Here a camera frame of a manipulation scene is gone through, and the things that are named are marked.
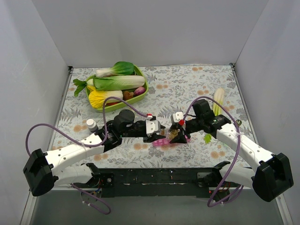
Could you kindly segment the pink weekly pill organizer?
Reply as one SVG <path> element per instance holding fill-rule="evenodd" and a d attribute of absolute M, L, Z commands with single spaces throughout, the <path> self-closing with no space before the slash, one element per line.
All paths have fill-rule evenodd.
<path fill-rule="evenodd" d="M 157 141 L 152 142 L 152 145 L 154 147 L 162 147 L 162 146 L 167 146 L 167 145 L 175 145 L 177 143 L 169 143 L 170 141 L 168 139 L 166 139 L 166 137 L 164 139 L 159 139 Z"/>

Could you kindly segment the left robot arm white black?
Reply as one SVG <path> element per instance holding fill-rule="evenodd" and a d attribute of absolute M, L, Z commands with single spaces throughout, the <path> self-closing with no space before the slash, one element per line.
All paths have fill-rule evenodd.
<path fill-rule="evenodd" d="M 153 115 L 148 114 L 145 120 L 135 120 L 131 110 L 122 110 L 102 129 L 94 127 L 92 134 L 81 141 L 47 152 L 37 149 L 29 154 L 23 169 L 30 191 L 33 196 L 41 196 L 54 186 L 72 183 L 96 187 L 101 178 L 95 166 L 85 164 L 73 168 L 72 165 L 120 146 L 123 137 L 142 138 L 145 143 L 163 139 L 160 132 L 164 128 Z"/>

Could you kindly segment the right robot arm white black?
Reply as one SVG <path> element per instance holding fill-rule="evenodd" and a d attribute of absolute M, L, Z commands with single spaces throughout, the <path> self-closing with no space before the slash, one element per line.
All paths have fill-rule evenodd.
<path fill-rule="evenodd" d="M 206 100 L 193 102 L 192 108 L 195 117 L 191 120 L 184 120 L 182 112 L 171 116 L 171 128 L 177 129 L 178 133 L 170 142 L 187 143 L 192 133 L 204 131 L 234 150 L 250 166 L 246 168 L 228 161 L 221 162 L 212 168 L 211 173 L 199 178 L 200 184 L 212 187 L 233 182 L 253 189 L 266 202 L 294 185 L 290 161 L 286 155 L 276 155 L 240 134 L 228 118 L 221 114 L 216 116 Z"/>

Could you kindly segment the clear pill bottle yellow capsules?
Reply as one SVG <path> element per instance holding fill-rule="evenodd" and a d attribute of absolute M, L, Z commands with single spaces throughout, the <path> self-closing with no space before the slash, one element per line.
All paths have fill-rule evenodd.
<path fill-rule="evenodd" d="M 166 139 L 168 139 L 169 141 L 174 139 L 178 135 L 178 132 L 178 129 L 168 129 L 165 133 Z"/>

